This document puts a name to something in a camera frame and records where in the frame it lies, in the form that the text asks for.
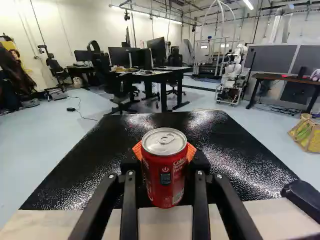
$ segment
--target light blue floor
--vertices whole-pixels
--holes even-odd
[[[215,83],[194,81],[189,77],[184,79],[183,84],[205,88],[216,86]],[[191,103],[177,111],[224,110],[301,179],[320,190],[319,155],[302,151],[287,134],[298,122],[297,116],[246,110],[246,101],[237,107],[216,104],[214,92],[191,88],[183,90],[187,92],[183,99],[191,100]],[[69,95],[81,98],[80,112],[83,116],[99,120],[116,105],[106,99],[110,96],[103,91],[94,91],[101,94],[75,89],[70,90]],[[174,95],[168,96],[168,106],[173,106],[176,100]],[[80,118],[77,112],[66,111],[67,107],[77,108],[78,102],[78,98],[42,101],[37,107],[0,116],[0,228],[96,124],[95,121]],[[147,105],[145,112],[160,112],[155,108],[154,101]]]

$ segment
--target soda can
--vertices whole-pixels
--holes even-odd
[[[156,207],[171,208],[182,199],[187,150],[186,136],[174,128],[156,128],[143,136],[142,171],[148,197]]]

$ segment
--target can lid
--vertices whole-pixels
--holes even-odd
[[[160,127],[147,132],[142,138],[142,147],[149,153],[169,156],[181,152],[187,145],[186,136],[179,130]]]

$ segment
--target black chair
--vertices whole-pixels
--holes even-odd
[[[52,73],[52,76],[56,78],[59,85],[64,84],[64,80],[69,77],[69,73],[66,69],[63,69],[58,61],[55,59],[55,56],[53,53],[48,53],[48,58],[45,61],[46,65],[50,67],[50,71]]]
[[[169,67],[182,67],[182,55],[179,54],[179,48],[172,48],[172,54],[168,57],[168,66]],[[172,87],[171,90],[166,91],[166,94],[175,94],[178,95],[178,91],[175,87],[178,86],[176,80],[170,80],[168,84]]]
[[[122,114],[123,111],[136,113],[137,111],[131,110],[130,106],[133,103],[139,102],[139,100],[134,99],[135,92],[138,91],[138,88],[132,85],[132,81],[127,79],[126,75],[111,72],[109,56],[101,53],[97,41],[93,40],[89,42],[87,50],[91,54],[91,62],[95,74],[103,85],[104,91],[108,94],[113,94],[114,98],[110,101],[118,105],[117,108],[112,108],[112,111],[107,114],[111,115],[116,112]]]

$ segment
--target textured black mat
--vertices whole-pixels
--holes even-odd
[[[223,111],[168,112],[105,116],[43,180],[22,210],[79,210],[106,173],[120,173],[120,161],[151,129],[184,132],[211,163],[211,173],[229,177],[241,200],[280,198],[282,187],[298,179],[272,152]],[[140,207],[149,207],[145,186]],[[191,204],[184,200],[182,204]]]

